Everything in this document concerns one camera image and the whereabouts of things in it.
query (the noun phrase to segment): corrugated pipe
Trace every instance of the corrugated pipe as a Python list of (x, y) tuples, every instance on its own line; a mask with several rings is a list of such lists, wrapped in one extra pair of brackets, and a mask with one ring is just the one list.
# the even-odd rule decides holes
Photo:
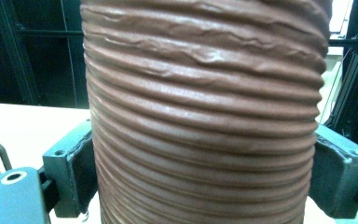
[(329, 0), (83, 0), (103, 223), (301, 223)]

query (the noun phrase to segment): flexible duct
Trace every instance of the flexible duct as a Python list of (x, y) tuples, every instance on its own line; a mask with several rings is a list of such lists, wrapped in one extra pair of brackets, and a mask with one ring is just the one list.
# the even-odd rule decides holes
[(301, 223), (328, 0), (83, 0), (103, 223)]

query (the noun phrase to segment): wrinkled surface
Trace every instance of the wrinkled surface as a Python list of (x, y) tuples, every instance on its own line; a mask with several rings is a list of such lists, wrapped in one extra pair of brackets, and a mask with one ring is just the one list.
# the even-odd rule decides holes
[(103, 223), (301, 223), (327, 0), (83, 0)]

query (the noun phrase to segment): brown corrugated tube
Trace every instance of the brown corrugated tube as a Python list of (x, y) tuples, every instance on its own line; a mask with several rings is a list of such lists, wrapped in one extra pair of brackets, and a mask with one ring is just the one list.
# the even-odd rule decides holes
[(330, 11), (83, 0), (103, 223), (301, 223)]

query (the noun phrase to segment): white tabletop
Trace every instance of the white tabletop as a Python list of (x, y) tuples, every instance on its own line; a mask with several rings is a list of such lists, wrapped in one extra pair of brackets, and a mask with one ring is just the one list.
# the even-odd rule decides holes
[[(43, 165), (43, 153), (89, 117), (90, 112), (85, 109), (0, 104), (0, 144), (7, 149), (13, 168), (29, 166), (38, 169)], [(81, 218), (56, 218), (52, 213), (50, 216), (52, 224), (81, 223)], [(101, 223), (98, 197), (91, 201), (86, 223)], [(304, 223), (336, 222), (309, 198)]]

